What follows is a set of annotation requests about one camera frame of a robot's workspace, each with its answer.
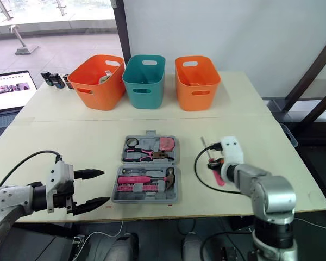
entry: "cable connector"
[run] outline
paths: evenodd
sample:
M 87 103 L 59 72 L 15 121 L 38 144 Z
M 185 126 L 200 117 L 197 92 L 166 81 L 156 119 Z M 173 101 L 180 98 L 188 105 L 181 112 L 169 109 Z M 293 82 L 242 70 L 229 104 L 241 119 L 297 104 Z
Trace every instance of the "cable connector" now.
M 223 150 L 222 149 L 222 145 L 221 145 L 220 142 L 219 143 L 211 144 L 209 147 L 210 147 L 210 149 L 215 150 L 215 151 L 221 151 L 221 150 Z
M 58 161 L 63 160 L 63 156 L 58 154 L 57 156 L 55 156 L 55 163 L 57 163 Z

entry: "hammer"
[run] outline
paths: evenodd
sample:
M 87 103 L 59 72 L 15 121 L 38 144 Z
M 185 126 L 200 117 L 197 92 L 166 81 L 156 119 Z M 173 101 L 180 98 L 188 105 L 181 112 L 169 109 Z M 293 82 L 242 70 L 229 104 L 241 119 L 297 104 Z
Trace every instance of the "hammer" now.
M 132 177 L 124 177 L 119 176 L 117 183 L 118 184 L 124 184 L 124 183 L 150 183 L 153 181 L 159 181 L 163 180 L 167 183 L 167 190 L 169 190 L 171 187 L 173 187 L 175 182 L 175 174 L 174 174 L 174 168 L 169 167 L 167 169 L 168 175 L 164 178 L 154 178 L 150 176 L 132 176 Z

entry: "robotic arm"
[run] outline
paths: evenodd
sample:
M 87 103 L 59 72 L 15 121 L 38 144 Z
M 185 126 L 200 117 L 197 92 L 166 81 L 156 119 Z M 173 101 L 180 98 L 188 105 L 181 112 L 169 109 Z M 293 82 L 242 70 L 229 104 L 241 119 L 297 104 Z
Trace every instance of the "robotic arm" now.
M 108 201 L 109 197 L 99 197 L 77 205 L 73 200 L 74 179 L 94 178 L 101 174 L 100 170 L 73 171 L 73 166 L 64 163 L 60 158 L 51 170 L 46 185 L 41 182 L 27 186 L 3 185 L 0 187 L 0 247 L 9 233 L 11 226 L 23 216 L 34 211 L 54 208 L 66 208 L 67 213 L 78 215 L 92 211 Z
M 255 215 L 252 237 L 258 261 L 297 261 L 297 244 L 293 238 L 292 221 L 296 194 L 291 184 L 282 176 L 245 164 L 243 152 L 234 136 L 214 144 L 224 156 L 223 164 L 209 163 L 218 169 L 226 183 L 233 183 L 240 192 L 251 199 Z

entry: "pink tape measure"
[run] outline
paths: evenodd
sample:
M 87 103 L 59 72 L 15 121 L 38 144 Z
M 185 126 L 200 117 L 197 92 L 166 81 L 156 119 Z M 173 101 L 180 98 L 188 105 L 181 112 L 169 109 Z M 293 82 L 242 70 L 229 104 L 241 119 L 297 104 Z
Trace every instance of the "pink tape measure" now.
M 159 150 L 164 152 L 173 151 L 175 147 L 175 141 L 173 138 L 162 137 L 159 138 Z

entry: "orange basket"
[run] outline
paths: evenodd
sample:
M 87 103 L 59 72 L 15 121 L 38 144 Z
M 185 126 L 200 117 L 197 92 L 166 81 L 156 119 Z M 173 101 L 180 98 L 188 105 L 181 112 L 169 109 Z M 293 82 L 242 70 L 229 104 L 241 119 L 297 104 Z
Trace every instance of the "orange basket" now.
M 184 56 L 175 60 L 176 90 L 183 110 L 207 110 L 221 82 L 211 60 L 205 56 Z
M 106 76 L 105 71 L 110 71 L 112 75 L 99 84 L 99 79 Z M 121 57 L 96 55 L 74 70 L 68 80 L 87 107 L 112 110 L 125 92 L 123 71 Z

